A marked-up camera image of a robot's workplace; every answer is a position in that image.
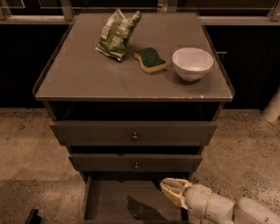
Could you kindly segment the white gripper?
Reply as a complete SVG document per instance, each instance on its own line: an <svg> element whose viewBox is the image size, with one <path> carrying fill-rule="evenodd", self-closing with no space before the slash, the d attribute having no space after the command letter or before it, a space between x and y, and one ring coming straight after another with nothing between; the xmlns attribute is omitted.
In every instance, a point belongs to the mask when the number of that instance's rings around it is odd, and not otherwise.
<svg viewBox="0 0 280 224"><path fill-rule="evenodd" d="M192 185L187 179L167 177L161 181L161 192L178 208L189 210L198 218L205 218L207 204L212 190L201 184Z"/></svg>

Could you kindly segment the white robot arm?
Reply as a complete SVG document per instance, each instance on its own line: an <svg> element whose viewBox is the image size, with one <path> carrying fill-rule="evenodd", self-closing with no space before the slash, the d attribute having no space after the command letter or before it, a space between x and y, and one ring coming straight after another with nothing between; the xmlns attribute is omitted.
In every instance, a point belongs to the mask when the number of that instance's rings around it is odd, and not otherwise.
<svg viewBox="0 0 280 224"><path fill-rule="evenodd" d="M186 179L164 178L161 192L178 208L213 224L280 224L280 216L250 198L235 202Z"/></svg>

